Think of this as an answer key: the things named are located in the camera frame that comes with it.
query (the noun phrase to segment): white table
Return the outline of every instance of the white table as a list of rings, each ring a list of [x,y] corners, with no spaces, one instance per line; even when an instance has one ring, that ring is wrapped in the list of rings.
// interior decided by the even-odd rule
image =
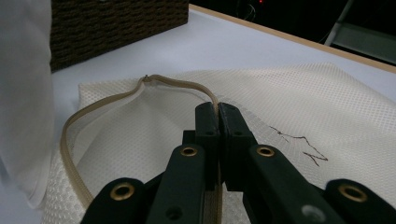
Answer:
[[[191,6],[189,23],[53,74],[55,137],[78,109],[78,83],[190,70],[334,63],[396,102],[396,67]],[[39,223],[15,187],[0,190],[1,223]]]

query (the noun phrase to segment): black scribble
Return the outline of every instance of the black scribble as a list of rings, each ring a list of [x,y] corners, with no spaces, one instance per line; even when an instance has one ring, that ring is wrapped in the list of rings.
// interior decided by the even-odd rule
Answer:
[[[280,130],[278,130],[278,129],[274,128],[274,127],[271,127],[271,126],[269,126],[269,127],[272,128],[272,129],[274,129],[274,130],[277,132],[277,134],[279,134],[283,139],[285,139],[286,142],[289,142],[289,140],[286,139],[284,136],[287,136],[287,137],[290,137],[290,138],[294,138],[294,139],[304,139],[305,142],[306,142],[310,147],[312,147],[312,148],[321,156],[321,157],[315,156],[315,155],[312,155],[312,154],[310,154],[310,153],[307,153],[307,152],[304,152],[304,151],[303,151],[303,153],[304,153],[306,156],[308,156],[309,158],[311,158],[312,161],[313,161],[317,166],[319,166],[319,164],[318,164],[318,162],[317,162],[315,159],[322,160],[322,161],[328,161],[328,160],[329,160],[329,159],[327,159],[323,154],[321,154],[321,153],[318,151],[317,148],[313,147],[313,146],[309,143],[308,139],[306,139],[305,136],[301,136],[301,137],[291,136],[291,135],[288,135],[288,134],[286,134],[286,133],[282,133]]]

